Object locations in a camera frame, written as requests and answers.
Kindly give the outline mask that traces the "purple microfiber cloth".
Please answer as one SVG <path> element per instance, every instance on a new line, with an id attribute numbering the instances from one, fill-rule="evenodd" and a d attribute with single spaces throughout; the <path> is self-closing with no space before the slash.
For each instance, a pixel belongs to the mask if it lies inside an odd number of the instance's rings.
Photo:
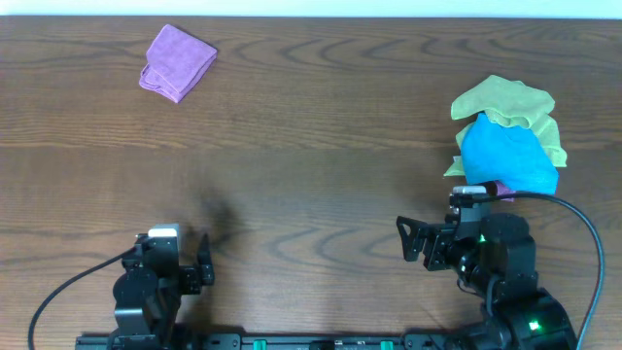
<path id="1" fill-rule="evenodd" d="M 174 103 L 196 86 L 218 56 L 209 44 L 166 24 L 147 49 L 139 86 Z"/>

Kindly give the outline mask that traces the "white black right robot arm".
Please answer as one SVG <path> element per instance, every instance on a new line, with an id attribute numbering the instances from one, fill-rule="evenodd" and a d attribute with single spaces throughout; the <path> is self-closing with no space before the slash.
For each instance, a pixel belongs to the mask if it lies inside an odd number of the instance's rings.
<path id="1" fill-rule="evenodd" d="M 482 298 L 483 321 L 444 335 L 438 349 L 575 349 L 562 304 L 538 285 L 536 243 L 527 221 L 489 214 L 432 225 L 399 216 L 408 262 L 424 256 L 429 271 L 452 269 Z"/>

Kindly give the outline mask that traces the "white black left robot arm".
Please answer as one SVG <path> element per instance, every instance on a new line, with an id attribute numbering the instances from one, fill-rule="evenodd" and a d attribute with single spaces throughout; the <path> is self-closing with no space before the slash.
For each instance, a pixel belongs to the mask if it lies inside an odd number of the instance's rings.
<path id="1" fill-rule="evenodd" d="M 195 262 L 179 263 L 178 238 L 137 236 L 133 251 L 121 259 L 125 269 L 115 283 L 118 325 L 112 349 L 199 349 L 200 336 L 176 322 L 183 296 L 198 295 L 215 282 L 207 235 L 198 244 Z"/>

